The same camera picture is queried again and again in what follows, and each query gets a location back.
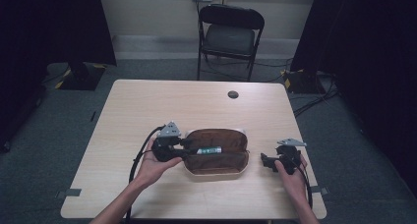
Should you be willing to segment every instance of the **leather pouch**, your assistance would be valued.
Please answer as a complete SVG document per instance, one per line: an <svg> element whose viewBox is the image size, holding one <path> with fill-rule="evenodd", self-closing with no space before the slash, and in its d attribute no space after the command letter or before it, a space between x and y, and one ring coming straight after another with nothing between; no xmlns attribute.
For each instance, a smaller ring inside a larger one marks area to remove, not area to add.
<svg viewBox="0 0 417 224"><path fill-rule="evenodd" d="M248 139L241 130L201 129L186 135L189 144L184 148L221 147L221 153L190 154L185 167L194 175L222 175L242 173L249 161Z"/></svg>

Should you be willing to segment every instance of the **round black object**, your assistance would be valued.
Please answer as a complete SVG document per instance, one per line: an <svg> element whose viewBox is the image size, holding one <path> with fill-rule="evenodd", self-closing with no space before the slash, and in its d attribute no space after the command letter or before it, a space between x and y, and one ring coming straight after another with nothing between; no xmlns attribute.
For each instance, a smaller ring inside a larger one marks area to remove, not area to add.
<svg viewBox="0 0 417 224"><path fill-rule="evenodd" d="M239 93L234 91L234 90L230 90L227 95L229 96L229 98L237 98L239 97Z"/></svg>

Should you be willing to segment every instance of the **chair seat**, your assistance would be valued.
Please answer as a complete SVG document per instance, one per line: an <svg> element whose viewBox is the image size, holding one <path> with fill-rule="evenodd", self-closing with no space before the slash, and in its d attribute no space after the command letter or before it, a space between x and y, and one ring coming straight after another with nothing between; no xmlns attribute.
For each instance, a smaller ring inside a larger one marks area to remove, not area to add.
<svg viewBox="0 0 417 224"><path fill-rule="evenodd" d="M254 49L255 32L251 29L211 25L208 27L203 51L233 53L251 56Z"/></svg>

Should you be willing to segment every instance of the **table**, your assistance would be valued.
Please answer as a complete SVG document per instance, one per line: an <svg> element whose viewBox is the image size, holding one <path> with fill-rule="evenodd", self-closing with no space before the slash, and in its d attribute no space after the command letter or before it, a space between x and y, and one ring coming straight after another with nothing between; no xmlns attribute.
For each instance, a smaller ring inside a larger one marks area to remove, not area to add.
<svg viewBox="0 0 417 224"><path fill-rule="evenodd" d="M239 96L228 97L235 90ZM196 177L183 163L169 169L132 207L132 218L287 219L297 214L278 174L263 166L260 153L276 156L278 140L302 140L281 84L116 81L89 141L61 214L94 218L127 186L133 159L148 134L174 121L184 135L205 128L244 129L249 164L239 176ZM304 147L299 147L306 160ZM317 184L308 166L312 186ZM318 218L327 211L313 194Z"/></svg>

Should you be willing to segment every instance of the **black folding chair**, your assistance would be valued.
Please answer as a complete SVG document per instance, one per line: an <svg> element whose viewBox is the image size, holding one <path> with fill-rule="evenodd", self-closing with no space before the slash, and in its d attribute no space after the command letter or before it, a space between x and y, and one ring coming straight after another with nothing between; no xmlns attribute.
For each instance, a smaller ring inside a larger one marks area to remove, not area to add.
<svg viewBox="0 0 417 224"><path fill-rule="evenodd" d="M207 31L204 24L209 24ZM204 54L206 61L207 55L248 60L249 82L264 25L264 17L252 9L218 4L202 8L199 13L197 80L200 79L201 59Z"/></svg>

